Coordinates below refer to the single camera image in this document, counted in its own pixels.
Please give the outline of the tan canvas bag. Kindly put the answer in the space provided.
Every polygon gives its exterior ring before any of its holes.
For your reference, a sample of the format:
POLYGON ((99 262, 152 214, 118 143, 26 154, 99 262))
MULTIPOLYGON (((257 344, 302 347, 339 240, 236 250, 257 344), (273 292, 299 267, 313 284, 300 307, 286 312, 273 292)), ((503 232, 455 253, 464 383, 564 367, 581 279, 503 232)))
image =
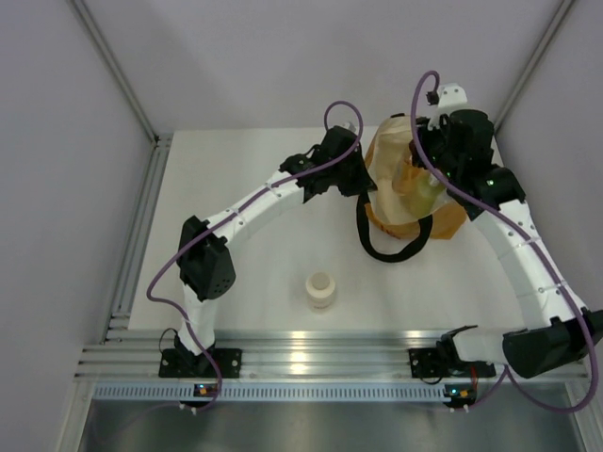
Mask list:
POLYGON ((396 264, 407 261, 420 253, 431 239, 451 239, 467 220, 463 207, 445 193, 440 193, 431 213, 417 218, 409 212, 407 196, 397 195, 392 188, 397 165, 401 159, 409 159, 416 167, 418 160, 412 157, 411 120, 404 114, 394 115, 378 127, 365 157, 367 171, 377 189, 363 193, 356 203, 356 228, 360 244, 373 259, 396 264), (370 228, 408 244, 395 253, 376 250, 370 240, 370 228))

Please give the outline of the orange bottle pink cap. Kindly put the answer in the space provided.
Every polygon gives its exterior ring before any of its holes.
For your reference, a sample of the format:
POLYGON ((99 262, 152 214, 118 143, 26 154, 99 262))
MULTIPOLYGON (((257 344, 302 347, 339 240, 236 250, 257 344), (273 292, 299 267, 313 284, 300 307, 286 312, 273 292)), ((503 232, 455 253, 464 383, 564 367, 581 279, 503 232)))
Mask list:
POLYGON ((399 196, 407 196, 413 190, 416 179, 421 175, 423 169, 415 167, 409 159, 401 159, 397 165, 392 188, 399 196))

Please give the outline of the cream jar bottle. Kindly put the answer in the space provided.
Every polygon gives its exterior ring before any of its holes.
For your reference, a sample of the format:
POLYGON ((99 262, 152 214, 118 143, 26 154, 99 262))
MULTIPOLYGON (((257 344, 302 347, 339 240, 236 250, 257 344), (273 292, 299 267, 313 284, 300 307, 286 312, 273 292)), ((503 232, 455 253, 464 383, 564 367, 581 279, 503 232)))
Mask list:
POLYGON ((333 276, 327 272, 316 272, 305 282, 305 290, 309 306, 317 312, 329 309, 336 298, 336 283, 333 276))

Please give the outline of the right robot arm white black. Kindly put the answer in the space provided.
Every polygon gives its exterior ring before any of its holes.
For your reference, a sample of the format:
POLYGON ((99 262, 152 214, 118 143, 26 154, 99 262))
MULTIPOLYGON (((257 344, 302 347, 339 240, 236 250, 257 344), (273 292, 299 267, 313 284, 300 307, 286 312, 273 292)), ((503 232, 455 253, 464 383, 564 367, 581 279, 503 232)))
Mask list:
POLYGON ((470 107, 457 84, 426 94, 434 111, 411 116, 414 165, 433 174, 465 210, 497 256, 513 288, 517 327, 462 327, 438 351, 440 366, 460 374, 472 362, 506 364, 531 379, 592 353, 602 313, 589 309, 562 277, 531 218, 513 172, 494 160, 494 125, 470 107))

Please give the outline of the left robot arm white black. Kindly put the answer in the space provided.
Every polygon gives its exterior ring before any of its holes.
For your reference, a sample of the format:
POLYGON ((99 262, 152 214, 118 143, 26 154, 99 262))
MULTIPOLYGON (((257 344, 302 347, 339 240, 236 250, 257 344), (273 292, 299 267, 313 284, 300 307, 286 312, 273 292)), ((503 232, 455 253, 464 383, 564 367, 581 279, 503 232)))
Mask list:
POLYGON ((345 197, 375 189, 358 135, 349 127, 329 128, 306 153, 289 156, 249 196, 224 211, 182 227, 178 258, 183 285, 183 323, 172 347, 162 353, 162 378, 213 377, 224 352, 215 347, 218 300, 236 281, 233 251, 283 213, 336 187, 345 197))

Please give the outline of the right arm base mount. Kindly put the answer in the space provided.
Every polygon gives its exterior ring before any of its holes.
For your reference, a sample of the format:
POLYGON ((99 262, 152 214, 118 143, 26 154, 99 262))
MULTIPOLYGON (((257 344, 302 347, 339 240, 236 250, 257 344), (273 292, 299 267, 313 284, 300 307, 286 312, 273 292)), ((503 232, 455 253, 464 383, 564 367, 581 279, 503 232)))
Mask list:
POLYGON ((444 362, 435 347, 410 348, 409 364, 414 379, 435 385, 448 375, 444 362))

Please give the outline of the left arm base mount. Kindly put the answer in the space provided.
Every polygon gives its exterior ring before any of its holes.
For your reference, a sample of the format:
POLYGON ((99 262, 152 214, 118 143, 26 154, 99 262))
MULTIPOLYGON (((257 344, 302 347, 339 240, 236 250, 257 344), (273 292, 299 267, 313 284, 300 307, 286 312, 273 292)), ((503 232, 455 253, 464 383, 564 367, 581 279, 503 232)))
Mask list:
MULTIPOLYGON (((240 348, 210 348, 209 354, 217 365, 224 379, 237 379, 242 364, 240 348)), ((200 354, 192 354, 188 350, 166 348, 161 352, 158 376, 163 379, 217 378, 214 366, 200 354)))

